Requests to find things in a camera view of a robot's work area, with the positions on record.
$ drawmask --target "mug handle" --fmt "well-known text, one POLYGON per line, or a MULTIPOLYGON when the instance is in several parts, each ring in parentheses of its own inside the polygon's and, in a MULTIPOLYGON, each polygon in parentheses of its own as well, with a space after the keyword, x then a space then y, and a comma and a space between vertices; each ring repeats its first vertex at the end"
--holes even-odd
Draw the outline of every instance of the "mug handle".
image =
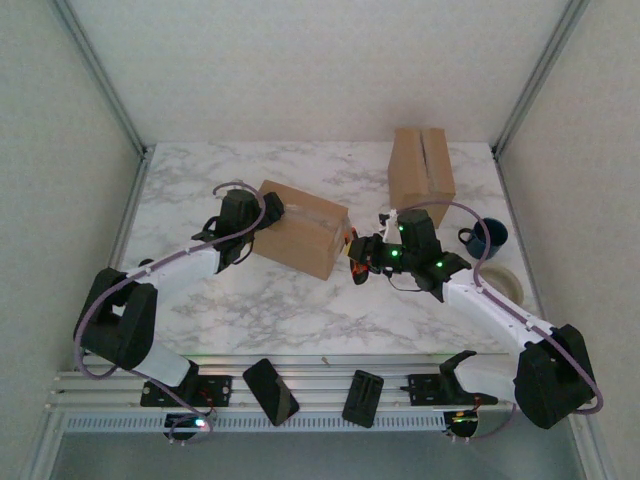
POLYGON ((472 237, 473 237, 473 230, 471 230, 470 228, 461 228, 460 230, 458 230, 458 240, 460 240, 460 242, 462 242, 463 245, 469 245, 469 242, 471 241, 472 237), (467 240, 462 239, 462 235, 465 233, 469 234, 469 238, 467 240))

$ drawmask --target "white enclosure panel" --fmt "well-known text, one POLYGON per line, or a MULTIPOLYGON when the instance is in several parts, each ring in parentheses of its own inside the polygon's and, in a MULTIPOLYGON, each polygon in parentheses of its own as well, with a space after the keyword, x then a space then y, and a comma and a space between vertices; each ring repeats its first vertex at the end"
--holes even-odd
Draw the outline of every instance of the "white enclosure panel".
POLYGON ((73 0, 147 143, 495 140, 566 0, 73 0))
POLYGON ((640 2, 593 1, 502 162, 548 319, 585 336, 620 479, 640 470, 640 2))
POLYGON ((136 156, 46 1, 0 15, 0 465, 17 478, 136 156))

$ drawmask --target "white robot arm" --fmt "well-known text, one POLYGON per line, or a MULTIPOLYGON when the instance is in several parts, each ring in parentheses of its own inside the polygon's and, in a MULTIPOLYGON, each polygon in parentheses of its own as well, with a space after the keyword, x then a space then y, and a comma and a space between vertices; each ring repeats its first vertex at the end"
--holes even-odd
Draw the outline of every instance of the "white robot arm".
MULTIPOLYGON (((284 214, 275 193, 259 196, 264 208, 256 195, 252 188, 229 191, 220 215, 209 219, 191 244, 170 257, 143 261, 125 272, 113 268, 100 271, 74 330, 77 347, 169 387, 179 389, 188 377, 197 376, 197 365, 155 340, 156 308, 186 286, 244 260, 239 258, 243 249, 252 245, 255 231, 284 214)), ((82 369, 81 358, 76 360, 82 369)), ((104 378, 88 371, 85 374, 104 378)))
POLYGON ((474 395, 517 403, 542 428, 594 397, 597 387, 578 330, 556 328, 526 312, 476 277, 461 257, 443 252, 425 210, 402 211, 397 219, 394 213, 380 216, 384 236, 354 235, 347 255, 355 283, 364 283, 369 273, 389 278, 410 273, 420 290, 483 327, 509 353, 500 359, 468 350, 455 355, 440 366, 440 377, 432 382, 436 386, 428 387, 436 391, 425 396, 444 398, 449 405, 473 401, 474 395), (389 234, 392 223, 400 243, 386 241, 394 236, 389 234))

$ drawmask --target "cardboard box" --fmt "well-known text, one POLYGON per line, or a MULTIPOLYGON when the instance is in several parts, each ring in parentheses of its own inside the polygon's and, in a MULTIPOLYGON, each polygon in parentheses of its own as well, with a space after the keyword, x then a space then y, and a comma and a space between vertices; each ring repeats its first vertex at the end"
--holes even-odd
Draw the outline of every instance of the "cardboard box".
POLYGON ((261 193, 276 192, 284 216, 256 232, 253 251, 263 257, 326 280, 351 235, 349 209, 295 188, 265 180, 261 193))
MULTIPOLYGON (((391 208, 406 208, 426 200, 453 200, 456 187, 444 130, 398 128, 388 175, 391 208)), ((448 208, 426 208, 436 228, 448 208)))

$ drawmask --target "white marble surface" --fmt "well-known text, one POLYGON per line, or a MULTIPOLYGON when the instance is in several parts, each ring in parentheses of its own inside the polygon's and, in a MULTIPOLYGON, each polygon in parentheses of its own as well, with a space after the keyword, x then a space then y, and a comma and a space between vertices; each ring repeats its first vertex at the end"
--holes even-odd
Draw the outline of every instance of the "white marble surface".
MULTIPOLYGON (((349 207, 358 231, 377 229, 388 210, 391 143, 164 143, 156 148, 129 240, 124 268, 172 253, 220 208, 212 188, 271 179, 349 207)), ((524 262, 487 144, 452 143, 456 200, 508 225, 510 239, 492 262, 510 268, 534 310, 524 262)), ((471 259, 457 230, 473 218, 449 208, 443 249, 471 259)), ((409 275, 394 277, 411 288, 409 275)), ((238 267, 189 287, 161 306, 156 335, 183 354, 398 354, 501 352, 483 330, 427 293, 403 293, 383 276, 355 286, 341 256, 326 282, 252 255, 238 267)))

